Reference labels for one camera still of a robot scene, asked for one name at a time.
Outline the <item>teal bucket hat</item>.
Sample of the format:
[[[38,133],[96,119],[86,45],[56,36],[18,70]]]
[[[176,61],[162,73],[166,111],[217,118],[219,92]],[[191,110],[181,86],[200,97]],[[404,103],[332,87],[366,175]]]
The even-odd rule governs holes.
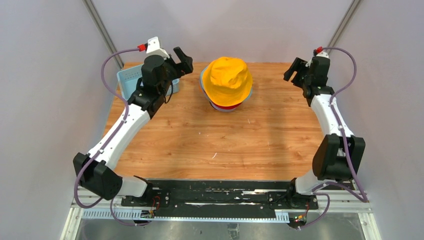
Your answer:
[[[207,95],[206,91],[204,90],[204,85],[203,85],[203,81],[202,81],[202,80],[203,80],[204,72],[205,72],[207,69],[208,69],[208,67],[206,66],[206,67],[205,67],[205,68],[201,71],[201,73],[200,73],[200,77],[199,77],[199,85],[200,85],[200,90],[201,90],[201,92],[204,94],[204,96],[206,97],[206,99],[207,99],[209,102],[212,102],[212,100],[209,98],[209,96]],[[248,99],[251,97],[252,93],[253,93],[253,87],[251,88],[250,93],[249,93],[249,95],[247,96],[247,98],[245,98],[243,101],[248,100]]]

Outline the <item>grey bucket hat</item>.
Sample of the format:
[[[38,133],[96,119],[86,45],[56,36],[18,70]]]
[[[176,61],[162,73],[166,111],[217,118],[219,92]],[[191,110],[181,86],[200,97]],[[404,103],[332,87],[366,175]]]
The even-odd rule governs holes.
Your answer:
[[[216,108],[216,109],[220,109],[220,110],[225,110],[225,107],[224,106],[220,106],[220,105],[217,105],[217,104],[215,104],[214,102],[212,102],[212,101],[210,101],[209,102],[214,108]]]

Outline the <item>yellow bucket hat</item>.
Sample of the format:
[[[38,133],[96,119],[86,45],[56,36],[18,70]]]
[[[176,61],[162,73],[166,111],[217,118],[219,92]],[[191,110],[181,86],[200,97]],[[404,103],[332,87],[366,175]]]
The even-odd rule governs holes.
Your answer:
[[[223,56],[207,67],[202,83],[213,103],[227,107],[245,101],[253,87],[253,77],[241,58]]]

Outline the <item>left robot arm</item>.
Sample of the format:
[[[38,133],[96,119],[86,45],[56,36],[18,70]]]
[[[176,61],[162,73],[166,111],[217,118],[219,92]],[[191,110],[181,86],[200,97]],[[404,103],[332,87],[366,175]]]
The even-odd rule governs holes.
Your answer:
[[[141,77],[129,99],[120,99],[124,110],[118,120],[88,153],[77,153],[73,159],[76,173],[74,198],[78,199],[78,187],[96,194],[101,199],[112,200],[116,196],[133,196],[140,206],[149,206],[153,193],[149,182],[137,176],[120,176],[114,169],[124,150],[139,130],[169,103],[175,88],[173,80],[193,72],[193,59],[180,47],[173,49],[179,62],[172,57],[154,53],[141,65]]]

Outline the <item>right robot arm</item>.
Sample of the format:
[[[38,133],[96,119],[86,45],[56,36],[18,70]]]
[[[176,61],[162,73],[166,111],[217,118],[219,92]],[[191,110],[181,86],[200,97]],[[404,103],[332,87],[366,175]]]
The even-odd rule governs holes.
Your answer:
[[[355,136],[341,117],[335,91],[327,85],[330,63],[324,52],[309,61],[297,57],[283,74],[285,81],[302,89],[323,134],[311,170],[290,181],[285,200],[294,209],[303,205],[316,190],[354,180],[366,147],[365,140]]]

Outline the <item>red bucket hat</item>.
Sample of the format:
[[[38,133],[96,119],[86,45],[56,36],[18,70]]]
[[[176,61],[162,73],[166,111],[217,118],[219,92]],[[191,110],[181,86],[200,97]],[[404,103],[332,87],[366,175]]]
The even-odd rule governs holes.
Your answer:
[[[241,105],[242,103],[238,103],[238,104],[236,104],[236,105],[232,105],[232,106],[224,106],[225,107],[225,109],[218,109],[218,108],[214,108],[212,105],[212,107],[214,108],[214,109],[216,109],[216,110],[218,110],[218,111],[220,111],[220,112],[224,112],[224,113],[228,113],[228,112],[232,112],[232,111],[234,111],[235,109],[237,109],[240,105]]]

